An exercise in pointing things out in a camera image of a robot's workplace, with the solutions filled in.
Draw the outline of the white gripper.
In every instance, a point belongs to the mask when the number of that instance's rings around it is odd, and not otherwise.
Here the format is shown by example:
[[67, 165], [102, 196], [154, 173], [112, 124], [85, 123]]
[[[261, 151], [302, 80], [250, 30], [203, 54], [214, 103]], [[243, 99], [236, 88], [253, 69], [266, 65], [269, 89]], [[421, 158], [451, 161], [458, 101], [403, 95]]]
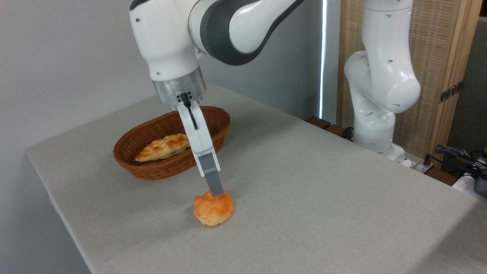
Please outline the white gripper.
[[212, 197], [216, 197], [224, 192], [219, 176], [221, 168], [202, 110], [197, 103], [191, 103], [189, 108], [179, 105], [177, 110], [190, 148], [196, 154], [195, 160], [200, 174], [205, 178]]

